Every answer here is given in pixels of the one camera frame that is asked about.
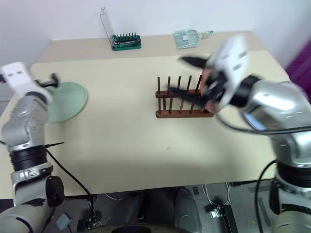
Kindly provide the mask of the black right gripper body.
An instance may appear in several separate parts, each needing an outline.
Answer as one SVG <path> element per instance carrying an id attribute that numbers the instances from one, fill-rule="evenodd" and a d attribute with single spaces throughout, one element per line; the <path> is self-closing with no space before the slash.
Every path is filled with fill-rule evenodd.
<path id="1" fill-rule="evenodd" d="M 234 83 L 225 71 L 203 71 L 202 96 L 207 97 L 205 107 L 225 107 L 234 96 Z"/>

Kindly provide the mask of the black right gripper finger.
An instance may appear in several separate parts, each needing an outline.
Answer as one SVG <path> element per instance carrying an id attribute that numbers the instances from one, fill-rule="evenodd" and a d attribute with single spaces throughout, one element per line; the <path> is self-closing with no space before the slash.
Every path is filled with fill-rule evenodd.
<path id="1" fill-rule="evenodd" d="M 197 68 L 205 68 L 207 63 L 207 59 L 193 56 L 182 56 L 179 60 Z"/>
<path id="2" fill-rule="evenodd" d="M 176 95 L 181 100 L 188 101 L 194 105 L 205 107 L 207 103 L 206 96 L 196 96 L 187 92 L 187 90 L 178 89 L 176 87 L 170 87 L 170 92 Z"/>

